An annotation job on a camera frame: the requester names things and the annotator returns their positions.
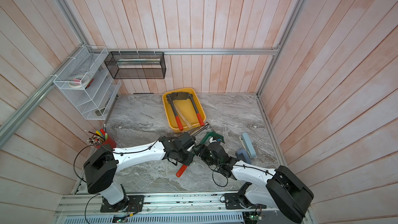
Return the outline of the green shaft red grip hoe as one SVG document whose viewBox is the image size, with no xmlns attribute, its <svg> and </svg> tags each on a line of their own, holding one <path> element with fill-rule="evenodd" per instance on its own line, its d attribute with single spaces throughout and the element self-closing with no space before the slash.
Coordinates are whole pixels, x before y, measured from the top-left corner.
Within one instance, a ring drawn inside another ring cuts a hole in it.
<svg viewBox="0 0 398 224">
<path fill-rule="evenodd" d="M 224 137 L 223 137 L 222 135 L 220 135 L 220 134 L 218 134 L 218 133 L 216 133 L 216 132 L 207 132 L 206 135 L 205 135 L 205 136 L 202 138 L 202 140 L 199 142 L 199 144 L 197 144 L 197 145 L 195 145 L 195 146 L 193 147 L 194 156 L 195 156 L 196 151 L 197 151 L 198 149 L 200 149 L 201 146 L 205 145 L 207 142 L 208 142 L 208 143 L 212 143 L 212 142 L 215 142 L 215 141 L 225 143 Z M 183 165 L 181 166 L 181 168 L 178 170 L 178 172 L 176 173 L 176 176 L 177 176 L 177 177 L 181 177 L 181 175 L 185 172 L 185 170 L 187 169 L 187 167 L 188 167 L 188 166 L 186 166 L 186 165 L 183 164 Z"/>
</svg>

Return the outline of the wooden handle hoe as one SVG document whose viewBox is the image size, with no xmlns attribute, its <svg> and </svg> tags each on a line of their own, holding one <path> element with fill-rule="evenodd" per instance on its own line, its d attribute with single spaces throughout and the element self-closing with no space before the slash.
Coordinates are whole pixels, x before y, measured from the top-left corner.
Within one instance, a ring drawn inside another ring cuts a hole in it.
<svg viewBox="0 0 398 224">
<path fill-rule="evenodd" d="M 177 105 L 175 105 L 175 109 L 177 111 L 178 116 L 180 117 L 181 123 L 183 123 L 183 125 L 186 125 L 188 130 L 192 130 L 193 126 L 192 124 L 187 120 L 187 118 L 182 114 L 181 110 L 177 107 Z"/>
</svg>

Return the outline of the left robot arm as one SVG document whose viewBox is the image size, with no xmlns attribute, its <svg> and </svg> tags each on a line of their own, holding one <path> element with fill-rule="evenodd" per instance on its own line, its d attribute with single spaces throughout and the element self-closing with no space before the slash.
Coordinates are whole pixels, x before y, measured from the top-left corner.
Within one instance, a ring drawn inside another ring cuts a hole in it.
<svg viewBox="0 0 398 224">
<path fill-rule="evenodd" d="M 112 148 L 103 145 L 85 162 L 84 172 L 88 193 L 102 196 L 101 212 L 141 211 L 127 196 L 121 184 L 114 181 L 116 172 L 150 161 L 167 160 L 174 165 L 188 166 L 193 161 L 195 137 L 184 132 L 178 137 L 160 137 L 155 142 L 129 147 Z"/>
</svg>

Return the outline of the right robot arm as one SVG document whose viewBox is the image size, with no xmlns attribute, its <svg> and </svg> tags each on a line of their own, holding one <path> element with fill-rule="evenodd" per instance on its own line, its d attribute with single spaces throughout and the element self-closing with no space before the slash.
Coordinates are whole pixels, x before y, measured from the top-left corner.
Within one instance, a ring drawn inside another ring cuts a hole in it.
<svg viewBox="0 0 398 224">
<path fill-rule="evenodd" d="M 313 192 L 287 167 L 267 169 L 229 156 L 220 142 L 199 145 L 195 154 L 225 178 L 245 184 L 238 191 L 239 205 L 275 207 L 289 220 L 300 224 L 314 199 Z"/>
</svg>

